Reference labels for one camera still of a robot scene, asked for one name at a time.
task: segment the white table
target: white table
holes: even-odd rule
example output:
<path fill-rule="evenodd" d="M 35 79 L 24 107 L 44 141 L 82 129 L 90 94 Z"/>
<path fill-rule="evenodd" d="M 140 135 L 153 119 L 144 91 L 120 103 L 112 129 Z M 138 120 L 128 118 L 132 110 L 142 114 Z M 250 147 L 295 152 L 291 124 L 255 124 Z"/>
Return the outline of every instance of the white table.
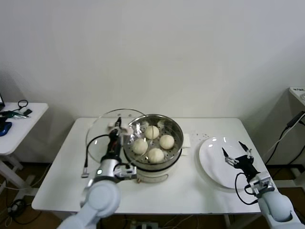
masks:
<path fill-rule="evenodd" d="M 85 159 L 85 136 L 94 118 L 77 119 L 46 175 L 32 207 L 52 212 L 78 212 L 80 199 L 88 179 L 81 179 Z M 253 149 L 258 161 L 257 170 L 266 167 L 253 145 L 247 131 L 236 118 L 175 118 L 185 134 L 191 138 L 188 156 L 177 162 L 175 173 L 158 184 L 137 184 L 135 181 L 119 183 L 122 200 L 116 213 L 120 214 L 239 214 L 260 212 L 257 204 L 247 206 L 233 189 L 221 187 L 211 180 L 200 167 L 197 154 L 203 142 L 203 134 L 210 137 L 233 137 Z M 113 121 L 103 119 L 99 133 Z M 89 158 L 89 171 L 95 171 L 98 163 Z M 254 197 L 241 192 L 242 198 L 252 202 Z"/>
<path fill-rule="evenodd" d="M 0 160 L 0 174 L 6 177 L 7 181 L 14 184 L 17 188 L 23 189 L 17 194 L 15 199 L 23 198 L 25 195 L 34 196 L 38 190 L 37 188 L 30 187 L 31 182 L 34 180 L 33 175 L 30 175 L 24 181 L 15 173 L 17 169 L 23 169 L 23 166 L 12 155 L 18 145 L 48 109 L 48 105 L 43 103 L 29 103 L 27 107 L 33 111 L 29 114 L 30 118 L 8 119 L 7 122 L 12 122 L 12 127 L 5 136 L 0 137 L 0 156 L 14 165 L 14 168 L 10 169 Z M 18 109 L 17 103 L 6 103 L 2 111 L 12 111 L 15 109 Z M 0 192 L 2 192 L 4 186 L 3 183 L 0 187 Z"/>

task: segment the table leg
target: table leg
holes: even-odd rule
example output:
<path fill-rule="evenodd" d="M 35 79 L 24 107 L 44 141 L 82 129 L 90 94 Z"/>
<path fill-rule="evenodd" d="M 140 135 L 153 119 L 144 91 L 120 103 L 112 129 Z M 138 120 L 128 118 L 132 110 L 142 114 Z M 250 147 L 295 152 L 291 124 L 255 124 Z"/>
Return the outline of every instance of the table leg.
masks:
<path fill-rule="evenodd" d="M 229 226 L 227 229 L 242 229 L 245 226 L 252 223 L 254 220 L 259 218 L 262 214 L 251 214 L 251 215 L 245 215 L 242 216 L 240 219 L 236 220 L 231 226 Z"/>
<path fill-rule="evenodd" d="M 11 170 L 3 161 L 0 161 L 0 174 L 6 177 L 17 188 L 30 188 L 13 170 Z"/>
<path fill-rule="evenodd" d="M 229 215 L 228 215 L 228 214 L 224 214 L 224 221 L 225 221 L 225 226 L 226 226 L 227 228 L 229 228 L 230 225 L 231 225 L 231 222 L 230 222 L 230 218 L 229 218 Z"/>
<path fill-rule="evenodd" d="M 18 194 L 14 200 L 22 199 L 24 196 L 35 196 L 38 192 L 38 188 L 32 188 L 31 183 L 35 179 L 34 175 L 29 175 L 24 181 L 22 180 L 15 171 L 17 170 L 17 164 L 14 169 L 10 169 L 3 161 L 0 161 L 0 174 L 10 181 L 14 186 L 20 188 Z M 0 190 L 4 189 L 5 184 L 2 184 Z"/>
<path fill-rule="evenodd" d="M 16 159 L 14 155 L 4 156 L 4 158 L 10 162 L 14 167 L 17 167 L 17 169 L 22 170 L 23 166 L 20 164 L 20 162 Z"/>

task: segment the black cable wire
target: black cable wire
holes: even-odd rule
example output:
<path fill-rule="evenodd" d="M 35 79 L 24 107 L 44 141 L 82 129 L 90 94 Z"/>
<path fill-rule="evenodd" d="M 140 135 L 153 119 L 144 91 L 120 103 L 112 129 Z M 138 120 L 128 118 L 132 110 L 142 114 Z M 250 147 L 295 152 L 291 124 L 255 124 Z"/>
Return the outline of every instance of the black cable wire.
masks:
<path fill-rule="evenodd" d="M 283 134 L 285 133 L 285 131 L 286 130 L 288 130 L 289 129 L 289 127 L 285 127 L 285 129 L 282 131 L 282 133 L 281 133 L 281 135 L 280 135 L 280 137 L 279 137 L 279 139 L 278 140 L 280 140 L 281 138 L 282 138 L 282 136 L 283 136 Z M 278 142 L 278 143 L 276 143 L 276 145 L 275 145 L 275 148 L 274 148 L 274 150 L 273 150 L 273 152 L 272 152 L 272 154 L 271 154 L 271 156 L 269 157 L 269 159 L 267 160 L 267 162 L 265 163 L 265 165 L 267 165 L 268 164 L 268 162 L 270 161 L 270 159 L 273 157 L 273 155 L 275 154 L 275 151 L 276 151 L 276 149 L 277 149 L 277 146 L 278 146 L 278 144 L 279 144 L 280 142 Z"/>
<path fill-rule="evenodd" d="M 304 145 L 303 148 L 301 149 L 300 153 L 299 153 L 291 162 L 289 162 L 288 165 L 292 164 L 295 160 L 297 160 L 297 159 L 301 156 L 301 154 L 303 153 L 304 149 L 305 149 L 305 145 Z M 283 168 L 280 168 L 279 170 L 277 170 L 277 171 L 273 174 L 272 178 L 274 178 L 282 169 L 283 169 Z"/>
<path fill-rule="evenodd" d="M 254 193 L 251 193 L 251 192 L 248 192 L 247 191 L 247 188 L 249 188 L 250 186 L 245 186 L 244 187 L 244 191 L 248 194 L 248 195 L 251 195 L 251 196 L 254 196 L 255 194 Z"/>
<path fill-rule="evenodd" d="M 6 179 L 5 179 L 5 185 L 8 186 L 8 182 Z M 8 217 L 11 217 L 12 220 L 15 221 L 17 224 L 28 225 L 28 224 L 32 223 L 33 221 L 35 221 L 36 219 L 38 219 L 38 217 L 42 214 L 42 211 L 41 211 L 34 219 L 30 220 L 29 222 L 23 223 L 23 222 L 17 221 L 16 217 L 20 216 L 25 211 L 25 208 L 28 206 L 28 204 L 23 199 L 17 199 L 9 205 L 8 204 L 8 194 L 9 194 L 8 189 L 6 188 L 5 204 L 6 204 L 7 208 L 10 208 Z"/>
<path fill-rule="evenodd" d="M 289 162 L 289 165 L 292 164 L 295 160 L 297 160 L 300 157 L 300 155 L 303 153 L 304 149 L 305 149 L 305 145 L 301 149 L 300 153 L 291 162 Z"/>
<path fill-rule="evenodd" d="M 36 219 L 38 219 L 38 217 L 39 217 L 41 214 L 42 214 L 42 211 L 41 211 L 34 219 L 32 219 L 32 220 L 30 220 L 29 222 L 26 222 L 26 223 L 18 222 L 18 221 L 16 220 L 16 218 L 13 218 L 13 217 L 12 217 L 12 219 L 13 219 L 14 222 L 16 222 L 16 223 L 18 223 L 18 224 L 20 224 L 20 225 L 28 225 L 28 224 L 34 222 Z"/>
<path fill-rule="evenodd" d="M 256 204 L 256 203 L 258 202 L 257 199 L 256 199 L 255 201 L 253 201 L 252 203 L 247 203 L 247 202 L 244 202 L 244 200 L 240 197 L 240 195 L 239 195 L 239 193 L 238 193 L 238 190 L 237 190 L 237 178 L 238 178 L 238 176 L 241 175 L 241 174 L 244 174 L 244 173 L 239 173 L 239 174 L 236 175 L 236 178 L 235 178 L 235 192 L 236 192 L 238 198 L 240 199 L 240 201 L 243 202 L 244 204 L 246 204 L 246 205 L 253 205 L 253 204 Z"/>
<path fill-rule="evenodd" d="M 21 99 L 21 100 L 18 101 L 18 107 L 19 107 L 19 108 L 18 108 L 18 109 L 15 109 L 15 110 L 12 110 L 12 112 L 14 112 L 14 111 L 19 111 L 19 110 L 21 110 L 22 108 L 28 106 L 28 104 L 29 104 L 29 101 L 27 101 L 26 99 Z"/>
<path fill-rule="evenodd" d="M 124 227 L 123 227 L 122 229 L 125 229 L 125 228 L 127 227 L 127 224 L 128 224 L 128 221 L 127 221 L 127 216 L 126 216 L 126 215 L 124 215 L 124 217 L 125 217 L 125 224 L 124 224 Z"/>
<path fill-rule="evenodd" d="M 94 142 L 96 139 L 100 138 L 100 137 L 106 137 L 106 136 L 109 136 L 109 135 L 99 135 L 93 139 L 91 139 L 91 141 L 87 144 L 86 146 L 86 159 L 85 159 L 85 165 L 84 167 L 87 168 L 88 167 L 88 152 L 89 152 L 89 146 L 91 145 L 92 142 Z"/>
<path fill-rule="evenodd" d="M 301 221 L 301 223 L 305 223 L 305 217 L 304 217 L 304 215 L 298 210 L 298 209 L 296 209 L 295 208 L 295 213 L 296 213 L 296 215 L 299 217 L 299 220 Z"/>

